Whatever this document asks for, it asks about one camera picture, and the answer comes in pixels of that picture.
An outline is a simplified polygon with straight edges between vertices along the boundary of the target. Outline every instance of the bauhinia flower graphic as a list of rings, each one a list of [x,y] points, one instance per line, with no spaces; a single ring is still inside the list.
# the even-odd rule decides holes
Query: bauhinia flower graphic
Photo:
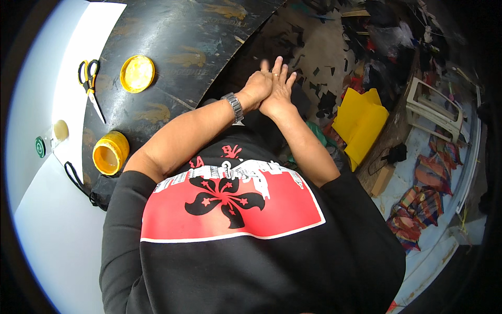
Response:
[[[229,229],[238,229],[245,226],[244,220],[239,210],[248,210],[259,207],[262,211],[265,207],[265,200],[258,193],[244,193],[235,195],[239,190],[239,179],[223,178],[218,187],[216,182],[203,177],[191,178],[190,183],[205,189],[207,192],[200,192],[195,197],[193,203],[185,203],[185,210],[192,215],[204,215],[213,210],[221,203],[221,212],[230,219]]]

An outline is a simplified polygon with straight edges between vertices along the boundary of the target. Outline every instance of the black cord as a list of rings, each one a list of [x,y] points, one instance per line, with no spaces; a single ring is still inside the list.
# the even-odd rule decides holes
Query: black cord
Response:
[[[386,149],[389,149],[389,150],[390,150],[391,148],[390,148],[390,147],[386,147],[386,148],[382,149],[382,151],[378,154],[378,156],[377,156],[377,157],[376,157],[376,158],[375,158],[375,159],[374,159],[371,163],[369,163],[369,165],[368,165],[368,174],[369,174],[370,176],[374,175],[375,173],[379,172],[379,171],[380,171],[380,169],[382,169],[382,168],[384,168],[385,166],[387,166],[388,162],[386,161],[386,162],[385,162],[385,164],[384,164],[382,167],[378,168],[375,172],[373,172],[373,173],[370,173],[370,172],[369,172],[369,167],[370,167],[371,165],[373,165],[373,164],[377,161],[377,159],[379,159],[379,158],[380,158],[380,156],[382,155],[382,153],[383,153]]]
[[[70,167],[71,169],[71,172],[73,173],[73,176],[70,174],[70,172],[68,171],[68,168],[67,166]],[[77,171],[75,170],[75,168],[73,167],[73,165],[71,164],[71,162],[67,161],[65,162],[64,164],[64,171],[66,172],[66,175],[68,176],[68,178],[70,178],[71,182],[73,182],[73,184],[82,192],[85,194],[85,196],[87,196],[89,198],[89,201],[91,202],[92,206],[97,206],[99,208],[101,208],[102,210],[106,211],[107,208],[108,208],[108,205],[103,205],[99,198],[97,197],[96,193],[94,192],[91,192],[89,194],[87,194],[84,190],[84,184],[82,183],[82,181],[80,181],[80,178],[78,177],[77,175]]]

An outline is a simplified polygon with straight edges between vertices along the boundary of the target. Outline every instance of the green bottle cap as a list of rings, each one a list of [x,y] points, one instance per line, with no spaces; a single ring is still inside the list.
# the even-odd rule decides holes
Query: green bottle cap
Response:
[[[35,149],[37,150],[38,157],[45,157],[45,144],[44,140],[40,136],[35,139]]]

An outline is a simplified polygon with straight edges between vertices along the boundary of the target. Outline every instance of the table surface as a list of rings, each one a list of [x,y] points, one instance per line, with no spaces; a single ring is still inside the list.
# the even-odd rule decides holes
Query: table surface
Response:
[[[88,188],[99,176],[92,161],[98,139],[109,131],[123,133],[131,156],[169,120],[195,109],[244,41],[284,0],[117,2],[127,7],[103,48],[96,77],[95,96],[106,125],[89,100],[85,110],[82,170]],[[134,55],[155,65],[154,81],[136,94],[125,91],[119,78]]]

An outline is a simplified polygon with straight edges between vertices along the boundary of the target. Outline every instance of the plastic bottle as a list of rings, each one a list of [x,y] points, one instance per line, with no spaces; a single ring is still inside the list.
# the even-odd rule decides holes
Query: plastic bottle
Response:
[[[54,149],[68,138],[68,126],[63,120],[51,125],[35,139],[35,149],[40,158],[50,155]]]

